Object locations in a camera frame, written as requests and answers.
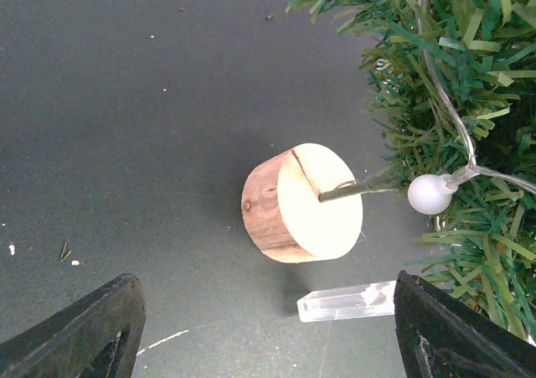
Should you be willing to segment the clear battery box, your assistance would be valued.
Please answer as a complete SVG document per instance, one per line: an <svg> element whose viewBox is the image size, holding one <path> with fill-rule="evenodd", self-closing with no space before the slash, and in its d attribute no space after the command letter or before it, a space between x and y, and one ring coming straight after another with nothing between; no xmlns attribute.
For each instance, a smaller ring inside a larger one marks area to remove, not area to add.
<svg viewBox="0 0 536 378"><path fill-rule="evenodd" d="M396 281L313 291L299 299L303 323L394 315Z"/></svg>

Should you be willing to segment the small green christmas tree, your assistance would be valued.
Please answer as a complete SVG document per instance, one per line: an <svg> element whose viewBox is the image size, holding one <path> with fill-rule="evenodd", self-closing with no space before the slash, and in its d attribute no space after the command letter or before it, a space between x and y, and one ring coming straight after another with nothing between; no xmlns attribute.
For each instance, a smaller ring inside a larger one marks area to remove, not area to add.
<svg viewBox="0 0 536 378"><path fill-rule="evenodd" d="M361 67L387 116L386 176L464 174L420 242L428 282L535 340L535 0L289 0L372 34Z"/></svg>

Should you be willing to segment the round wooden tree base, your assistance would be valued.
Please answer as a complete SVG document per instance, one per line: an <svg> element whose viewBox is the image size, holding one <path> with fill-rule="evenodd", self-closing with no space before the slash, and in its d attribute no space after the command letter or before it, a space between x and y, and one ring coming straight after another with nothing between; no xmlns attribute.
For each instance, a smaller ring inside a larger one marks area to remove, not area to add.
<svg viewBox="0 0 536 378"><path fill-rule="evenodd" d="M282 263L345 256L362 231L362 198L322 202L319 196L353 180L347 164L316 143L300 144L256 166L241 195L250 239L265 256Z"/></svg>

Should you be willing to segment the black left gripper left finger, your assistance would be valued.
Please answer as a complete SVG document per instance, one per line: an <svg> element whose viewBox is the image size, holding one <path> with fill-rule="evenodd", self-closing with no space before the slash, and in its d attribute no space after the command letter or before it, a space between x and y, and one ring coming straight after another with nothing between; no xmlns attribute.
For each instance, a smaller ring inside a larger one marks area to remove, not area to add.
<svg viewBox="0 0 536 378"><path fill-rule="evenodd" d="M145 321L142 285L122 274L1 343L1 376L130 377Z"/></svg>

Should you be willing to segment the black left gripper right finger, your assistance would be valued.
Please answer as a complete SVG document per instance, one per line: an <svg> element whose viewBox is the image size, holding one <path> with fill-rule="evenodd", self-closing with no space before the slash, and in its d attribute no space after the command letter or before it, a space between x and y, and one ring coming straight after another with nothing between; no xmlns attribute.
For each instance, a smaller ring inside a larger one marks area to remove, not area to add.
<svg viewBox="0 0 536 378"><path fill-rule="evenodd" d="M399 351L408 377L534 377L535 347L421 277L399 272Z"/></svg>

